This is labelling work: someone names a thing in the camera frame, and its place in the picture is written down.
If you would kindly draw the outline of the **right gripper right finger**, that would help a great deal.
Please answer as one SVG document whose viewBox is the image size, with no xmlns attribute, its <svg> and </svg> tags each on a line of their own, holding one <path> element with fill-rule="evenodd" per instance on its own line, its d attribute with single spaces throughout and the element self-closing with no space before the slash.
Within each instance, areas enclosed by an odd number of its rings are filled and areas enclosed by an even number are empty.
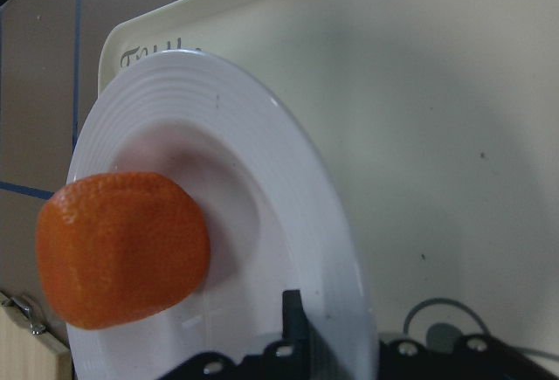
<svg viewBox="0 0 559 380">
<path fill-rule="evenodd" d="M 558 375 L 503 341 L 462 335 L 449 353 L 409 338 L 380 343 L 379 379 L 557 379 Z"/>
</svg>

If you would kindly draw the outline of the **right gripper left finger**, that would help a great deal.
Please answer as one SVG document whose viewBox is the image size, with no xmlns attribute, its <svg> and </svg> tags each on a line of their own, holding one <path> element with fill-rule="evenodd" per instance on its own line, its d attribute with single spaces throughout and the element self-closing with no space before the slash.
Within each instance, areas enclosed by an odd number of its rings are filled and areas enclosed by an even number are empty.
<svg viewBox="0 0 559 380">
<path fill-rule="evenodd" d="M 311 326 L 298 289 L 281 295 L 282 331 L 257 354 L 240 362 L 204 351 L 162 375 L 163 379 L 330 379 L 332 356 Z"/>
</svg>

